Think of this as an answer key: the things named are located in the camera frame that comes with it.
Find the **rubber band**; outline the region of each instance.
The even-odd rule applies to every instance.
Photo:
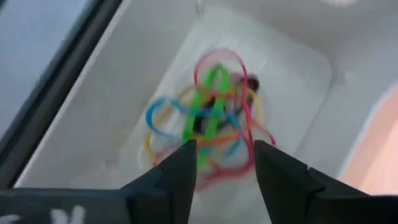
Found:
[[[236,126],[236,128],[238,129],[239,132],[239,139],[236,142],[236,144],[231,148],[231,151],[235,151],[237,150],[237,148],[239,147],[239,145],[242,142],[242,127],[237,119],[237,117],[235,117],[235,115],[231,114],[231,113],[224,113],[222,111],[214,111],[214,110],[209,110],[209,109],[205,109],[205,110],[190,110],[188,108],[186,108],[184,105],[182,105],[180,102],[178,102],[177,100],[170,100],[170,99],[166,99],[166,98],[161,98],[158,100],[155,100],[153,102],[153,104],[151,104],[146,112],[146,123],[149,127],[149,129],[151,129],[154,133],[167,137],[169,139],[173,139],[179,143],[182,142],[182,139],[180,139],[177,136],[173,136],[171,134],[167,134],[157,128],[155,128],[153,121],[152,121],[152,117],[154,114],[154,111],[162,106],[164,103],[169,102],[173,107],[175,107],[176,109],[178,109],[180,112],[185,113],[185,114],[193,114],[195,116],[204,116],[204,117],[211,117],[211,116],[225,116],[226,119],[230,120],[234,126]]]
[[[229,58],[229,60],[232,58],[234,60],[237,60],[242,68],[243,74],[240,76],[243,76],[243,84],[241,86],[241,88],[231,88],[230,90],[228,90],[227,92],[217,92],[214,90],[211,90],[211,85],[206,85],[206,82],[203,83],[203,86],[201,86],[198,83],[198,75],[199,75],[199,71],[201,70],[201,68],[204,66],[204,64],[207,62],[207,60],[210,57],[214,57],[214,56],[219,56],[222,53],[226,53],[223,56],[227,55]],[[179,139],[176,136],[172,136],[169,135],[167,133],[163,133],[160,130],[155,129],[155,127],[152,124],[152,116],[154,111],[157,109],[157,107],[160,107],[163,103],[165,103],[166,101],[169,101],[171,106],[176,107],[178,110],[180,110],[183,113],[187,113],[188,116],[204,116],[207,118],[214,118],[214,116],[225,116],[227,118],[227,120],[229,122],[232,122],[232,124],[234,126],[236,126],[238,128],[238,131],[232,131],[230,133],[226,133],[226,134],[220,134],[218,135],[216,138],[214,138],[211,141],[207,141],[209,140],[208,138],[204,138],[203,136],[195,136],[192,133],[190,134],[190,137],[192,137],[193,139],[197,139],[198,140],[198,152],[201,153],[207,153],[208,151],[204,151],[204,150],[199,150],[201,149],[203,146],[214,146],[214,145],[218,145],[224,142],[229,142],[229,141],[235,141],[238,140],[237,142],[241,142],[244,141],[244,143],[247,145],[247,150],[248,150],[248,160],[245,163],[245,165],[243,165],[240,168],[237,169],[222,169],[220,167],[220,165],[217,163],[216,160],[212,159],[211,157],[207,157],[207,162],[214,168],[215,172],[212,174],[205,174],[204,175],[204,179],[205,179],[205,183],[203,184],[199,184],[199,188],[202,189],[203,186],[205,187],[206,185],[212,183],[215,180],[221,180],[224,179],[225,177],[240,177],[243,174],[247,173],[248,171],[252,170],[252,168],[254,167],[254,143],[253,143],[253,139],[252,139],[252,130],[251,130],[251,125],[253,124],[253,126],[255,128],[258,128],[260,131],[262,131],[264,134],[266,134],[267,136],[269,136],[269,138],[271,139],[271,143],[273,145],[276,145],[276,141],[274,139],[274,137],[271,135],[271,133],[262,127],[262,124],[264,123],[262,120],[262,108],[261,108],[261,102],[259,101],[259,99],[257,98],[257,95],[255,92],[253,92],[250,88],[248,88],[248,74],[247,74],[247,70],[246,67],[243,64],[242,59],[232,50],[213,50],[209,53],[207,53],[204,57],[202,57],[198,63],[195,65],[195,70],[194,70],[194,83],[195,83],[195,88],[197,90],[197,95],[201,94],[201,96],[203,98],[216,98],[216,100],[218,98],[222,98],[223,100],[225,99],[240,99],[241,101],[241,107],[244,110],[244,114],[246,117],[246,125],[245,127],[240,127],[239,121],[237,119],[237,117],[234,114],[230,114],[230,113],[223,113],[223,108],[221,108],[221,111],[218,110],[219,113],[217,113],[217,110],[214,109],[214,107],[212,109],[205,109],[205,110],[189,110],[186,107],[184,107],[181,103],[175,101],[175,100],[165,100],[165,99],[160,99],[161,101],[163,100],[163,102],[159,102],[156,101],[154,102],[154,104],[150,107],[151,111],[148,110],[147,114],[146,114],[146,121],[147,124],[149,125],[150,129],[153,131],[153,133],[157,133],[161,136],[165,136],[167,138],[173,139],[174,141],[177,141],[179,144],[181,143],[182,139]],[[235,73],[231,74],[232,78],[236,77],[237,75]],[[257,110],[261,111],[260,113],[258,113],[258,121],[256,121],[255,119],[252,118],[251,116],[251,107],[248,105],[247,103],[247,99],[246,99],[246,94],[252,95],[252,100],[255,102],[255,104],[257,105]],[[202,107],[203,105],[203,100],[200,103],[199,107]],[[159,117],[159,119],[156,119],[156,125],[158,125],[158,123],[161,123],[163,120],[166,119],[166,117],[170,114],[171,112],[171,106],[169,106],[168,108],[166,108],[166,110],[164,110],[164,113],[161,114],[161,116]],[[154,161],[154,164],[159,161],[159,156],[157,156],[156,154],[154,154],[152,152],[152,150],[150,149],[150,138],[152,136],[152,132],[149,132],[146,138],[146,143],[145,143],[145,148],[146,148],[146,152],[147,155]],[[166,148],[166,150],[161,152],[161,156],[162,157],[165,153],[168,152],[168,150],[172,149],[174,146],[169,146]],[[231,150],[227,151],[226,153],[224,153],[225,148],[219,148],[216,153],[221,154],[223,153],[224,156],[230,156],[231,153],[233,153],[233,151],[231,152]]]
[[[213,69],[209,70],[207,77],[205,78],[204,85],[207,88],[210,88],[216,79],[217,73],[220,70],[221,65],[216,65]],[[205,94],[200,91],[197,91],[193,96],[192,103],[190,108],[193,110],[199,110],[204,102]],[[188,115],[185,122],[185,127],[182,132],[183,141],[188,141],[192,138],[193,135],[193,125],[195,123],[196,116]]]
[[[235,73],[232,73],[231,77],[232,77],[233,80],[235,80],[238,77],[239,79],[235,80],[235,81],[238,81],[238,83],[237,83],[238,85],[242,84],[243,79],[239,75],[237,75]],[[255,93],[257,93],[257,91],[259,89],[259,80],[255,77],[255,75],[250,75],[249,76],[248,87],[249,87],[250,90],[253,90]],[[202,108],[211,108],[214,105],[215,98],[210,98],[210,99],[211,100],[208,103],[205,103]],[[248,102],[248,104],[250,106],[252,104],[252,100],[253,100],[253,98],[251,98],[251,97],[247,97],[247,99],[246,99],[246,101]],[[235,114],[235,116],[239,116],[239,114],[241,114],[242,111],[243,111],[243,107],[240,106],[239,108],[237,108],[236,100],[234,100],[233,102],[234,102],[234,111],[233,111],[233,113]],[[204,120],[205,119],[201,118],[201,117],[196,117],[195,118],[195,122],[194,122],[194,125],[193,125],[194,133],[197,133],[197,134],[204,134],[205,133],[205,130],[202,129]],[[228,125],[228,123],[229,123],[228,121],[225,121],[225,120],[222,121],[218,125],[217,130],[222,130],[225,126]]]
[[[246,67],[243,64],[242,58],[233,50],[212,50],[208,52],[206,55],[204,55],[201,59],[199,59],[198,63],[195,65],[194,73],[193,73],[193,82],[195,84],[195,88],[199,91],[202,91],[206,93],[207,95],[210,96],[218,96],[218,97],[228,97],[227,95],[222,95],[218,92],[207,90],[206,88],[203,88],[199,83],[198,83],[198,74],[201,66],[203,65],[204,62],[206,62],[206,59],[210,58],[211,56],[217,55],[217,53],[226,53],[228,55],[233,56],[235,60],[237,60],[242,68],[243,71],[243,87],[242,87],[242,95],[241,95],[241,104],[243,107],[243,110],[246,115],[246,129],[248,131],[249,135],[249,142],[251,143],[252,147],[253,146],[253,137],[252,137],[252,132],[251,132],[251,110],[248,104],[246,103],[246,91],[248,87],[248,71],[246,70]]]
[[[186,87],[180,94],[178,94],[178,100],[181,100],[182,98],[184,98],[186,95],[189,94],[189,91],[192,90],[192,86],[188,86]],[[237,91],[238,90],[238,86],[233,88],[231,91]],[[251,89],[248,89],[248,94],[251,98],[253,98],[253,102],[256,105],[257,108],[257,120],[259,120],[258,122],[252,118],[252,120],[254,121],[254,124],[256,124],[256,127],[261,130],[263,133],[265,133],[266,135],[268,135],[271,139],[271,143],[273,145],[276,144],[274,137],[272,136],[272,134],[267,130],[264,129],[262,127],[262,125],[264,124],[264,120],[262,119],[262,103],[261,100],[258,98],[257,94],[252,91]],[[160,115],[159,119],[157,119],[156,121],[156,125],[159,125],[161,122],[163,122],[164,119],[166,119],[169,114],[171,113],[171,106],[169,106],[168,108],[166,108],[166,110]],[[165,153],[167,153],[167,151],[170,149],[170,146],[167,147],[165,149],[164,153],[161,153],[159,156],[156,156],[152,149],[150,148],[150,138],[152,136],[152,131],[149,131],[145,140],[145,152],[147,154],[147,156],[149,157],[149,159],[152,162],[159,161],[162,159],[162,157],[164,156]],[[232,140],[237,140],[237,138],[239,137],[239,133],[237,131],[232,131],[230,133],[225,133],[225,134],[220,134],[217,138],[215,138],[212,141],[204,141],[204,137],[203,136],[193,136],[193,139],[196,139],[199,143],[198,143],[198,148],[201,148],[203,146],[215,146],[218,144],[223,144],[226,142],[230,142]]]
[[[221,83],[220,83],[220,93],[227,93],[228,88],[229,88],[229,81],[231,79],[229,73],[227,70],[225,70],[223,67],[220,68],[221,71]],[[225,104],[225,99],[224,98],[216,98],[213,106],[213,110],[215,111],[220,111],[223,112],[224,109],[224,104]],[[217,134],[217,127],[218,123],[220,122],[220,118],[218,117],[210,117],[209,118],[209,123],[205,131],[205,140],[213,140],[216,137]]]

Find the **white container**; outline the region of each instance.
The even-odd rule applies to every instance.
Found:
[[[111,189],[140,176],[146,106],[192,82],[213,48],[258,74],[280,149],[341,177],[398,77],[398,1],[347,2],[125,0],[16,187]],[[253,178],[196,194],[190,221],[268,223]]]

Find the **tangled rubber bands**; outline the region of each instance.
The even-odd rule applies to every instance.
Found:
[[[238,62],[242,70],[238,73],[230,72],[223,65],[224,60]],[[207,76],[199,83],[199,76],[203,71]],[[214,90],[218,79],[218,91]],[[252,127],[260,130],[276,145],[272,134],[263,128],[262,102],[256,91],[259,82],[255,78],[249,79],[246,67],[241,58],[232,50],[212,50],[202,57],[195,66],[193,74],[194,85],[186,87],[177,99],[160,98],[155,100],[146,111],[146,123],[150,129],[145,139],[145,152],[155,166],[173,149],[178,148],[189,139],[198,141],[198,168],[210,166],[211,172],[199,173],[201,182],[198,189],[204,189],[214,180],[224,178],[239,178],[254,167],[254,141]],[[188,94],[195,90],[191,99],[185,100]],[[233,102],[235,109],[230,112],[226,108],[228,102]],[[251,106],[256,105],[257,119],[252,118]],[[185,114],[185,126],[181,136],[161,131],[160,126],[169,118],[175,108]],[[239,114],[243,112],[246,123],[241,125]],[[225,133],[224,129],[231,124],[232,131]],[[151,149],[152,133],[169,139],[171,144],[160,152]],[[237,151],[243,149],[242,142],[247,149],[247,161],[236,167],[225,168],[223,161],[233,157]]]

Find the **blue rubber band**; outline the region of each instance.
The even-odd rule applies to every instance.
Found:
[[[155,100],[149,106],[148,110],[146,111],[145,121],[146,121],[149,129],[151,129],[154,133],[156,133],[160,136],[172,139],[174,141],[182,142],[182,139],[180,137],[173,136],[171,134],[167,134],[167,133],[155,128],[155,126],[152,122],[152,118],[153,118],[155,111],[166,102],[169,102],[173,107],[178,109],[181,113],[185,113],[188,115],[202,116],[202,117],[206,117],[206,118],[209,118],[212,116],[225,116],[225,118],[228,121],[232,122],[233,125],[238,129],[239,138],[236,141],[236,143],[233,144],[231,146],[231,148],[224,153],[224,156],[226,156],[226,157],[232,156],[234,154],[234,152],[238,149],[238,147],[241,145],[241,143],[242,143],[242,127],[238,121],[238,118],[234,114],[224,113],[223,111],[218,111],[218,110],[213,110],[213,109],[191,110],[191,109],[186,108],[179,101],[167,99],[167,98],[160,98],[158,100]]]

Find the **pink surface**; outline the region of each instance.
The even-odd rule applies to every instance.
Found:
[[[381,106],[342,181],[368,194],[398,194],[398,90]]]

